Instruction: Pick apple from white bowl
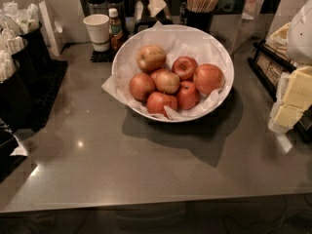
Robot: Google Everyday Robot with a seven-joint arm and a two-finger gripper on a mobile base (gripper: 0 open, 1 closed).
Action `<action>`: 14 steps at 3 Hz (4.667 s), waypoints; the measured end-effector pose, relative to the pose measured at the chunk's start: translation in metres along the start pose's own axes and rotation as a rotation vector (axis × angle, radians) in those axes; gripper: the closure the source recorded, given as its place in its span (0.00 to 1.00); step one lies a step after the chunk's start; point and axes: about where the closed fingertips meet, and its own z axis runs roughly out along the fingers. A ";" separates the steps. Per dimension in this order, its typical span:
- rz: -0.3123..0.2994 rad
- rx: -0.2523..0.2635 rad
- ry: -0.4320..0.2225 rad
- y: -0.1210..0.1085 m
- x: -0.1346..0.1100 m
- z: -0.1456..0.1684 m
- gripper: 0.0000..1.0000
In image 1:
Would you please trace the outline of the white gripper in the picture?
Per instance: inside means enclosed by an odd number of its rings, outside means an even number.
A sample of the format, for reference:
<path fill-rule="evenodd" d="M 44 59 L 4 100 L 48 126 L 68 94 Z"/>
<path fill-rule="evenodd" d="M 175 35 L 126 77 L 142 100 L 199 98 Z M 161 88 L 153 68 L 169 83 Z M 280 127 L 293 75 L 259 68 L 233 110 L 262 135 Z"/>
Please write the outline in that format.
<path fill-rule="evenodd" d="M 299 64 L 312 63 L 312 0 L 307 0 L 292 18 L 287 36 L 287 53 Z M 275 133 L 286 133 L 311 105 L 312 67 L 301 66 L 292 73 L 283 72 L 268 128 Z"/>

